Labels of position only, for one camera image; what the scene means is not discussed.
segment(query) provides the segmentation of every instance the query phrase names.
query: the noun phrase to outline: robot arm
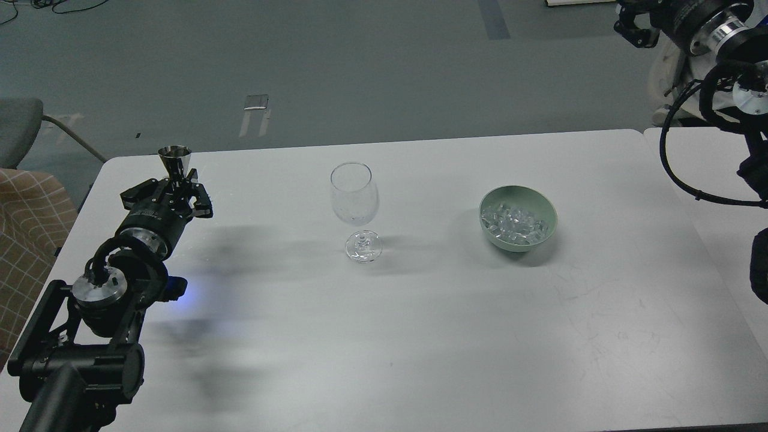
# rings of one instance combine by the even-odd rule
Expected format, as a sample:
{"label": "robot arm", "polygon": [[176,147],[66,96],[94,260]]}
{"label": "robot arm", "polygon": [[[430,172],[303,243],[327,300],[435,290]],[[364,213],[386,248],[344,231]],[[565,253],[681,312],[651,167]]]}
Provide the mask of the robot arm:
{"label": "robot arm", "polygon": [[[677,95],[667,113],[659,143],[661,162],[672,181],[697,200],[718,204],[768,208],[768,26],[750,28],[744,22],[753,12],[753,0],[618,0],[619,19],[614,29],[632,45],[652,48],[659,32],[677,45],[688,59],[709,54],[714,65],[703,80],[694,79]],[[637,16],[649,14],[653,28],[638,28]],[[666,139],[672,118],[683,103],[699,92],[703,119],[723,131],[741,134],[750,156],[737,174],[758,194],[760,201],[741,201],[708,194],[681,181],[667,160]],[[735,108],[725,118],[713,107],[715,94],[725,94]],[[750,283],[757,297],[768,304],[768,229],[753,242]]]}

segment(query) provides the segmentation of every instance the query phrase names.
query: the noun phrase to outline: white table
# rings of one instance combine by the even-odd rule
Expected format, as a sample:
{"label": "white table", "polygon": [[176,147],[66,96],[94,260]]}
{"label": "white table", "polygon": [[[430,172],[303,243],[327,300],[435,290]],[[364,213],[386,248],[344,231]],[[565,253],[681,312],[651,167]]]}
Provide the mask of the white table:
{"label": "white table", "polygon": [[[660,134],[659,128],[645,131],[656,155]],[[667,136],[667,153],[676,175],[695,188],[727,198],[760,199],[736,174],[750,155],[742,135],[716,128],[673,128]],[[768,211],[695,201],[677,186],[674,189],[757,342],[768,353],[768,305],[750,288],[752,240],[768,228]]]}
{"label": "white table", "polygon": [[[384,254],[356,264],[329,173],[372,169]],[[173,257],[187,294],[147,313],[146,383],[105,431],[587,431],[768,420],[768,362],[636,131],[193,154],[214,218]],[[52,278],[73,281],[163,168],[109,161]],[[523,256],[482,196],[546,194]],[[0,375],[0,419],[27,410]]]}

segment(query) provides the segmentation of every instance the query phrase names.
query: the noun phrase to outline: gray floor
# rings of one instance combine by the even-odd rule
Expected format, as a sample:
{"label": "gray floor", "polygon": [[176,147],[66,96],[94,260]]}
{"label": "gray floor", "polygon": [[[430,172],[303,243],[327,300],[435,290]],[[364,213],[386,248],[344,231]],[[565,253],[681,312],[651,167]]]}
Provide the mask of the gray floor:
{"label": "gray floor", "polygon": [[[42,99],[108,157],[650,127],[657,52],[613,33],[615,5],[498,0],[509,38],[493,40],[492,3],[19,6],[0,26],[0,95]],[[0,4],[0,21],[12,13]],[[245,96],[259,93],[270,118],[253,112],[243,129]],[[20,168],[55,174],[79,202],[100,164],[43,129]]]}

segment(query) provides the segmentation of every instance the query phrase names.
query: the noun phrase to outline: chair leg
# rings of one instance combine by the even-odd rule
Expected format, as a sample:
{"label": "chair leg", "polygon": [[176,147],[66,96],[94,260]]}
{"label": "chair leg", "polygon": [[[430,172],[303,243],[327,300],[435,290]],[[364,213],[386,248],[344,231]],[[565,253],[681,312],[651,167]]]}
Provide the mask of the chair leg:
{"label": "chair leg", "polygon": [[43,120],[48,121],[50,123],[53,123],[54,125],[57,125],[62,131],[66,132],[67,135],[71,136],[72,139],[78,142],[79,145],[82,145],[85,150],[88,150],[92,155],[94,155],[101,163],[104,163],[107,161],[107,159],[101,155],[98,151],[96,151],[93,147],[88,145],[87,142],[83,141],[83,138],[80,138],[77,134],[75,134],[74,131],[72,131],[67,125],[64,123],[61,123],[59,120],[56,120],[53,117],[50,117],[48,115],[43,115]]}

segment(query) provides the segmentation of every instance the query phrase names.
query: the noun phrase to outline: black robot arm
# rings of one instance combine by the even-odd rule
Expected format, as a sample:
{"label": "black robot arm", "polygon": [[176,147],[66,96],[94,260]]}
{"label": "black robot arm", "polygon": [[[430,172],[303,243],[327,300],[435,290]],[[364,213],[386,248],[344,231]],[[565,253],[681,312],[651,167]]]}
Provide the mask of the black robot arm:
{"label": "black robot arm", "polygon": [[[211,218],[213,208],[197,171],[185,175],[190,152],[161,149],[168,178],[150,179],[121,194],[128,216],[72,285],[52,281],[8,360],[22,397],[32,402],[24,432],[95,432],[115,419],[144,382],[138,343],[155,301],[175,301],[187,281],[169,276],[170,257],[186,224]],[[66,322],[53,328],[66,304]],[[81,322],[106,344],[74,342]]]}

